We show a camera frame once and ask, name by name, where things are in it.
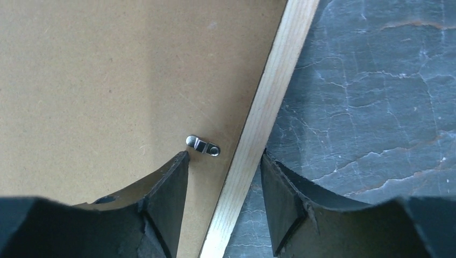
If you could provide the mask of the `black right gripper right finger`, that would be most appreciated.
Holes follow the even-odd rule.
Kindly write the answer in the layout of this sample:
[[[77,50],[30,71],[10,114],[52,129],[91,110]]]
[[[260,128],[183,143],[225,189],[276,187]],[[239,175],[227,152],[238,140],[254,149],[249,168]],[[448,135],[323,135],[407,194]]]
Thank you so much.
[[[455,257],[455,197],[353,200],[302,177],[269,152],[261,183],[275,257]]]

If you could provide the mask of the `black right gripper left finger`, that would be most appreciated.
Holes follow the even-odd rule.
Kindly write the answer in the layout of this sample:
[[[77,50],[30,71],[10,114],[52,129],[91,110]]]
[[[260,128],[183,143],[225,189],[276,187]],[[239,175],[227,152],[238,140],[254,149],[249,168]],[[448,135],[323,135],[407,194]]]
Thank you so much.
[[[1,198],[1,257],[176,257],[189,153],[94,203]]]

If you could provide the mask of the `brown frame backing board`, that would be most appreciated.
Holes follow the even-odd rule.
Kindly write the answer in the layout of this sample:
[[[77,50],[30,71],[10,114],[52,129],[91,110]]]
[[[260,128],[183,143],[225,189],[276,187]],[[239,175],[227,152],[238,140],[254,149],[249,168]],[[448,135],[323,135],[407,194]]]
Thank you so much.
[[[193,134],[178,257],[198,257],[285,1],[1,1],[1,195],[91,203]]]

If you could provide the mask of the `light wooden picture frame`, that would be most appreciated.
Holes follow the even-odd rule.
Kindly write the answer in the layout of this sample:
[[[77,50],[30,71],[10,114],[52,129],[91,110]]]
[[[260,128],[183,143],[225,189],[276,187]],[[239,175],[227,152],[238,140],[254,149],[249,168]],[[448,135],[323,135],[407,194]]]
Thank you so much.
[[[199,257],[223,257],[318,8],[287,1]]]

